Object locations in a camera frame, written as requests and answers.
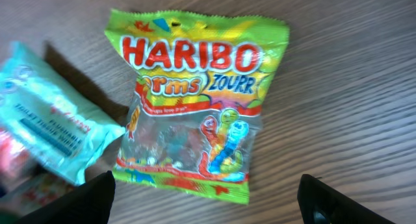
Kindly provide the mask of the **mint green wipes pack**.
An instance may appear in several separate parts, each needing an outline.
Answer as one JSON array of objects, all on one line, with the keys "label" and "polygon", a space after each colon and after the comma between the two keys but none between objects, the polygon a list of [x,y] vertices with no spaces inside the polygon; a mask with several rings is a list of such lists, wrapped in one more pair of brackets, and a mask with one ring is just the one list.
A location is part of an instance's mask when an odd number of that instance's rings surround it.
[{"label": "mint green wipes pack", "polygon": [[1,68],[1,124],[43,167],[74,185],[113,141],[125,134],[21,42]]}]

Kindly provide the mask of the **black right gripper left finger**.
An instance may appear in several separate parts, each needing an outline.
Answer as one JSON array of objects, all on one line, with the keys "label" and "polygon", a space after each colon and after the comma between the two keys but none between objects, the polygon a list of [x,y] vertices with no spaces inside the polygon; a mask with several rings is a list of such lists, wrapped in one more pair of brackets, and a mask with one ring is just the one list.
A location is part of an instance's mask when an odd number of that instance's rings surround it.
[{"label": "black right gripper left finger", "polygon": [[111,171],[16,221],[17,224],[107,224],[116,183]]}]

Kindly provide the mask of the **Haribo gummy worms bag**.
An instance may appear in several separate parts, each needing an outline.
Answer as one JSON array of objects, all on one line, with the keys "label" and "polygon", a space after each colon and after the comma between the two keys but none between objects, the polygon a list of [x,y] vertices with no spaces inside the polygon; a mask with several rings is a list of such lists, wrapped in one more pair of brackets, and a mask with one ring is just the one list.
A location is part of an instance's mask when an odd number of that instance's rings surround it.
[{"label": "Haribo gummy worms bag", "polygon": [[247,204],[262,105],[286,22],[112,10],[105,35],[136,72],[117,180]]}]

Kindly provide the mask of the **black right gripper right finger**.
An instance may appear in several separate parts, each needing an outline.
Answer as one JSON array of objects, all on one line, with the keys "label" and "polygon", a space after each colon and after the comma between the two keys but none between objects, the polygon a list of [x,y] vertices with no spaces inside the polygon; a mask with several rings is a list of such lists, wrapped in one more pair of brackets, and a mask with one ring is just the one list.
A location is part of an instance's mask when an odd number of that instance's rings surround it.
[{"label": "black right gripper right finger", "polygon": [[300,179],[297,200],[304,224],[393,224],[309,174]]}]

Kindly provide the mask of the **red white small carton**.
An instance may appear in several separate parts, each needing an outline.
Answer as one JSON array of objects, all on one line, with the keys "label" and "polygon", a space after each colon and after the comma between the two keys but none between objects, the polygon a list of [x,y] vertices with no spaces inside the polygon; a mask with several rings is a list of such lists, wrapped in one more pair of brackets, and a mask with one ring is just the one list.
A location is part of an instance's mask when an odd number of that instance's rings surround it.
[{"label": "red white small carton", "polygon": [[1,129],[1,214],[22,217],[74,190],[46,171],[25,146]]}]

